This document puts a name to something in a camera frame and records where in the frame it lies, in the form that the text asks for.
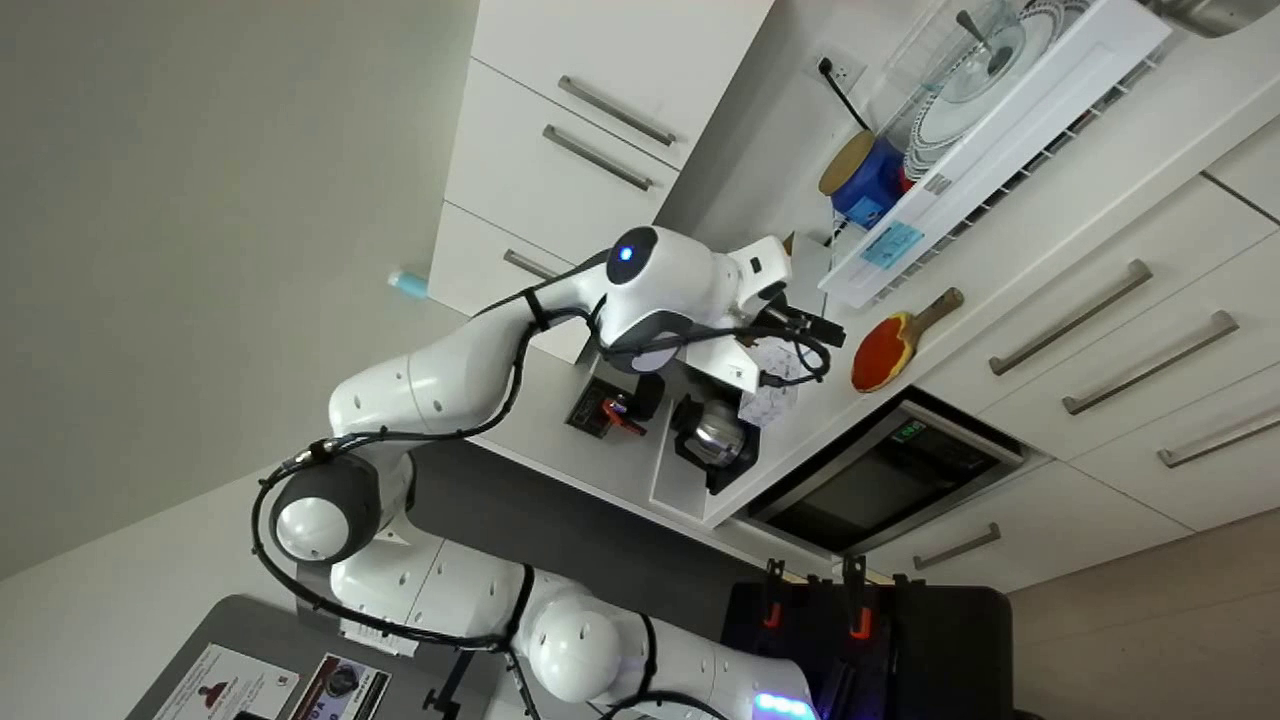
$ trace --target kitchen shelf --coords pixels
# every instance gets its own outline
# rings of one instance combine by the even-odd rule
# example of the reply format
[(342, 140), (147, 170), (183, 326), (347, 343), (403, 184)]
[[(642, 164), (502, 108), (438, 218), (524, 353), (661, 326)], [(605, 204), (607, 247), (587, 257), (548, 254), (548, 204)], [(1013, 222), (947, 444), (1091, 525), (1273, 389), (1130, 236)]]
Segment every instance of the kitchen shelf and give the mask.
[(1130, 78), (1164, 36), (1168, 26), (1137, 0), (1091, 0), (1043, 62), (837, 261), (819, 289), (848, 309), (868, 309)]

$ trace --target white cabinet door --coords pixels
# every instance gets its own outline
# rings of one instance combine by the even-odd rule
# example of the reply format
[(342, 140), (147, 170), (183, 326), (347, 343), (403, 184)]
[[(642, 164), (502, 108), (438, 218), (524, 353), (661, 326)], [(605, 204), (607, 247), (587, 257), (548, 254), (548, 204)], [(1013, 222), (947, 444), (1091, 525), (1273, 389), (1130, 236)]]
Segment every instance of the white cabinet door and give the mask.
[(1280, 236), (1268, 236), (979, 415), (1065, 462), (1170, 415), (1280, 362), (1277, 279)]
[(875, 577), (1016, 594), (1184, 537), (1110, 487), (1039, 465), (868, 551)]
[(473, 65), (445, 191), (453, 204), (587, 261), (646, 223), (670, 184), (669, 164)]
[[(520, 236), (500, 233), (479, 218), (445, 204), (426, 289), (438, 303), (473, 317), (566, 270), (571, 264), (563, 257), (530, 247)], [(553, 334), (538, 334), (530, 348), (542, 348), (571, 364), (585, 339), (587, 339), (587, 330), (579, 320), (566, 320), (566, 326), (554, 326)]]
[(1280, 507), (1280, 367), (1077, 462), (1097, 480), (1187, 525)]
[(967, 411), (985, 411), (1268, 233), (1273, 223), (1258, 212), (1209, 181), (1193, 181), (1168, 195), (1168, 204), (1124, 229), (1105, 254), (1065, 273), (1037, 293), (1033, 303), (957, 353), (925, 389)]
[(473, 52), (679, 170), (767, 7), (773, 0), (479, 0)]
[(1280, 120), (1244, 140), (1232, 158), (1209, 170), (1232, 191), (1280, 218)]

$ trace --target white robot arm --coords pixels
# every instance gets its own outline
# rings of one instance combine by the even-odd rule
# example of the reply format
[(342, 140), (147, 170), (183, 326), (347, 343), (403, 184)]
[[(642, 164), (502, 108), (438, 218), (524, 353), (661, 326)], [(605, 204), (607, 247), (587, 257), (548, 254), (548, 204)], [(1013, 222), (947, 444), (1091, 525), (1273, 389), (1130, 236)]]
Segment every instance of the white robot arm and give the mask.
[[(739, 334), (777, 309), (767, 296), (782, 279), (786, 254), (773, 236), (719, 257), (688, 236), (637, 229), (607, 257), (342, 379), (326, 400), (337, 440), (277, 477), (284, 480), (273, 503), (277, 549), (295, 565), (326, 569), (339, 618), (421, 642), (500, 642), (566, 704), (593, 700), (624, 713), (642, 695), (669, 695), (642, 713), (661, 720), (806, 720), (806, 685), (786, 662), (727, 653), (611, 608), (563, 577), (406, 525), (406, 450), (493, 429), (520, 383), (520, 353), (530, 334), (585, 317), (614, 364), (654, 371), (679, 356), (719, 383), (755, 392), (758, 367)], [(793, 320), (798, 334), (819, 326), (804, 311)], [(342, 626), (342, 634), (379, 637), (369, 626)]]

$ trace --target cabinet handle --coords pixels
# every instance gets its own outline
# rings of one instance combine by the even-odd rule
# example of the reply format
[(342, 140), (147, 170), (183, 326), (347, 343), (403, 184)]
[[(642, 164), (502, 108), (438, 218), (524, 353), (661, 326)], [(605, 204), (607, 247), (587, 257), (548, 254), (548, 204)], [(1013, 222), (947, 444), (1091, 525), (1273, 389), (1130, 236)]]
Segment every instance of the cabinet handle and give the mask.
[(566, 131), (554, 128), (554, 124), (542, 128), (542, 140), (566, 150), (571, 158), (579, 158), (579, 162), (587, 162), (587, 164), (595, 164), (595, 170), (605, 170), (607, 177), (631, 184), (637, 191), (646, 191), (646, 190), (650, 190), (646, 177), (637, 177), (637, 172), (611, 164), (605, 154), (587, 150), (585, 140), (566, 136)]
[(534, 279), (553, 279), (554, 273), (553, 270), (542, 270), (538, 261), (527, 261), (527, 257), (520, 257), (520, 254), (502, 254), (502, 261), (506, 264), (514, 264), (514, 270), (524, 270), (527, 276), (534, 276)]
[(985, 549), (985, 543), (1001, 543), (1001, 525), (988, 525), (979, 537), (961, 539), (961, 543), (950, 543), (950, 549), (944, 549), (944, 551), (911, 558), (911, 565), (917, 565), (917, 572), (925, 572), (925, 569), (933, 569), (933, 565), (957, 559), (957, 558), (974, 551), (974, 549)]
[(1115, 283), (1109, 283), (1105, 293), (1097, 293), (1091, 299), (1077, 303), (1066, 317), (1058, 317), (1054, 326), (1049, 326), (1039, 338), (1033, 338), (1022, 348), (1008, 353), (1008, 356), (992, 356), (992, 371), (1005, 377), (1016, 364), (1022, 364), (1026, 356), (1043, 353), (1049, 343), (1065, 339), (1071, 330), (1080, 330), (1083, 320), (1091, 320), (1097, 311), (1110, 309), (1121, 296), (1142, 289), (1150, 279), (1150, 270), (1142, 261), (1130, 261), (1124, 270), (1124, 276)]
[(1203, 440), (1193, 440), (1193, 444), (1179, 444), (1179, 450), (1164, 450), (1157, 455), (1158, 455), (1164, 470), (1179, 470), (1179, 465), (1193, 465), (1200, 455), (1222, 453), (1222, 450), (1244, 444), (1249, 437), (1258, 437), (1258, 432), (1273, 432), (1273, 429), (1280, 429), (1280, 410), (1258, 411), (1258, 415), (1251, 415), (1244, 426), (1220, 429), (1220, 432), (1212, 432)]
[(646, 136), (646, 140), (661, 140), (661, 143), (675, 143), (675, 131), (650, 124), (650, 120), (640, 120), (631, 111), (624, 111), (611, 95), (595, 93), (593, 84), (577, 82), (577, 78), (558, 78), (558, 87), (593, 108), (598, 108), (605, 116), (629, 124), (631, 131)]
[(1174, 362), (1187, 362), (1187, 356), (1195, 356), (1200, 348), (1209, 348), (1209, 343), (1217, 343), (1217, 339), (1232, 338), (1236, 330), (1240, 330), (1240, 326), (1236, 326), (1236, 317), (1226, 317), (1226, 311), (1212, 311), (1212, 320), (1209, 320), (1200, 334), (1193, 334), (1193, 338), (1184, 338), (1184, 339), (1168, 343), (1164, 353), (1157, 353), (1157, 356), (1146, 356), (1146, 362), (1130, 364), (1127, 371), (1121, 371), (1115, 379), (1097, 383), (1097, 389), (1091, 389), (1091, 392), (1083, 392), (1083, 396), (1065, 396), (1065, 410), (1066, 410), (1071, 415), (1080, 415), (1080, 411), (1087, 411), (1087, 410), (1097, 410), (1097, 404), (1105, 404), (1105, 400), (1110, 400), (1110, 396), (1127, 392), (1130, 383), (1140, 383), (1140, 379), (1146, 379), (1146, 377), (1157, 377), (1157, 371), (1170, 367)]

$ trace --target microwave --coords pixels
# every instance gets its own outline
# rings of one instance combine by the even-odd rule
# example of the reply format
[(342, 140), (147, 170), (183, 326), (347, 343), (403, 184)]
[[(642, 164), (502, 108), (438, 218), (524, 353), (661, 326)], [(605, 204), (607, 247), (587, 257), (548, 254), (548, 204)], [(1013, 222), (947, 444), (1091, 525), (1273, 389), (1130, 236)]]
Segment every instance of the microwave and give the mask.
[(1022, 462), (1019, 440), (903, 389), (758, 494), (746, 520), (806, 549), (859, 558), (957, 507)]

